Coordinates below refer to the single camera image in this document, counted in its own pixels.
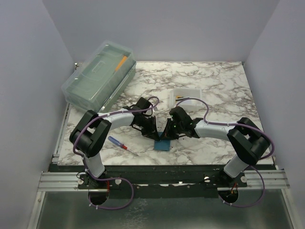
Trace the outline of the blue leather card holder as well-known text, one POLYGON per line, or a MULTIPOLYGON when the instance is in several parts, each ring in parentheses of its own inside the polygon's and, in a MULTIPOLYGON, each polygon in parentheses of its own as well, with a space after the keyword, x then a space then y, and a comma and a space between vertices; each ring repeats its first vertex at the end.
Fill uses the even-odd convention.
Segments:
POLYGON ((171 149, 171 141, 168 139, 161 139, 160 141, 155 141, 153 149, 156 151, 168 152, 171 149))

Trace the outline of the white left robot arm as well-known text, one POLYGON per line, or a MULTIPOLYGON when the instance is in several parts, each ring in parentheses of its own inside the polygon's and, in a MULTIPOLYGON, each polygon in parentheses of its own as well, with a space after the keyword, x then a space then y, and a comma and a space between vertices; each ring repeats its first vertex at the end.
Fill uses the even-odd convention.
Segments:
POLYGON ((125 106, 109 113, 97 113, 88 110, 78 122, 69 141, 73 144, 73 152, 82 158, 85 172, 90 174, 89 183, 94 188, 102 188, 106 177, 100 151, 113 129, 131 126, 140 131, 143 137, 160 141, 156 127, 156 117, 146 112, 152 111, 159 103, 159 98, 141 97, 136 104, 125 106))

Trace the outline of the white plastic card tray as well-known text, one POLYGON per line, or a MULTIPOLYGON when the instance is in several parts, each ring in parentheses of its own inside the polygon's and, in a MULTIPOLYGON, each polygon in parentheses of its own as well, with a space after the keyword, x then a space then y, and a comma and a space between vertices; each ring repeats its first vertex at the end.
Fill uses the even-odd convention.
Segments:
POLYGON ((178 105, 185 111, 195 112, 203 107, 203 103, 194 98, 202 99, 202 90, 200 88, 177 87, 169 92, 169 108, 174 108, 178 105))

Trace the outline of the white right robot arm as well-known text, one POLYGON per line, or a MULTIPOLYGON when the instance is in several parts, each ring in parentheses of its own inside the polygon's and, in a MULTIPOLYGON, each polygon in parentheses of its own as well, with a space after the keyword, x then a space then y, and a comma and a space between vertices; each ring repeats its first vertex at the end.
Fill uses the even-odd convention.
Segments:
POLYGON ((177 140, 181 136, 189 138, 215 138, 229 141, 236 155, 224 166, 219 175, 220 183, 230 187, 236 177, 249 166, 254 166, 263 158, 265 151, 274 143, 249 118, 243 117, 234 123, 209 122, 206 116, 192 119, 186 111, 177 106, 170 112, 170 118, 161 140, 177 140))

